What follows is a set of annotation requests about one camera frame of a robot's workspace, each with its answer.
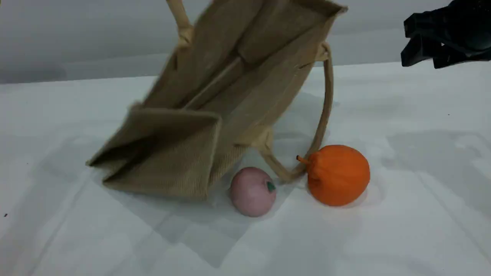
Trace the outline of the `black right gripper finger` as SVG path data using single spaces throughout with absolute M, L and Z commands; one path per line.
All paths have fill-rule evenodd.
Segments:
M 400 61 L 403 67 L 410 67 L 421 61 L 433 59 L 435 56 L 435 40 L 424 36 L 414 36 L 400 53 Z
M 441 38 L 445 25 L 445 15 L 426 11 L 413 13 L 404 21 L 404 34 L 406 38 L 422 35 L 432 38 Z

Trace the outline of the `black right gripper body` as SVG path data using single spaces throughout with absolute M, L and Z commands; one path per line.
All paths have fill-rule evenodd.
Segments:
M 490 61 L 489 0 L 453 0 L 445 8 L 443 53 L 433 58 L 436 69 L 474 61 Z

